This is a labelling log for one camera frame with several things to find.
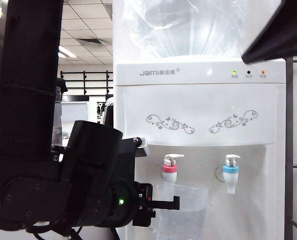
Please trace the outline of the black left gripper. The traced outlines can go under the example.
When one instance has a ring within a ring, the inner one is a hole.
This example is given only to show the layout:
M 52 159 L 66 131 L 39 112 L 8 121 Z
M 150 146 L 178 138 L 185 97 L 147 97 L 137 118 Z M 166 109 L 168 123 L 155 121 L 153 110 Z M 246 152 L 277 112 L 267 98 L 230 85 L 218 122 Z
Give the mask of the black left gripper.
M 137 211 L 132 220 L 136 227 L 149 227 L 152 218 L 156 217 L 154 209 L 179 210 L 180 197 L 174 196 L 172 201 L 152 200 L 153 185 L 151 183 L 139 183 L 137 186 L 136 206 Z

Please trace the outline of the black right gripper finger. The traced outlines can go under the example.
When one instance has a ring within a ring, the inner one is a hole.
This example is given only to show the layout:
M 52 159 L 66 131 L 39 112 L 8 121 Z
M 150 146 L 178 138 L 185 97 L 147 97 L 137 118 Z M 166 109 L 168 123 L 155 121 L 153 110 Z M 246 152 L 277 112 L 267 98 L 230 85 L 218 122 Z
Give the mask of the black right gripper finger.
M 282 0 L 241 56 L 245 64 L 297 56 L 297 0 Z

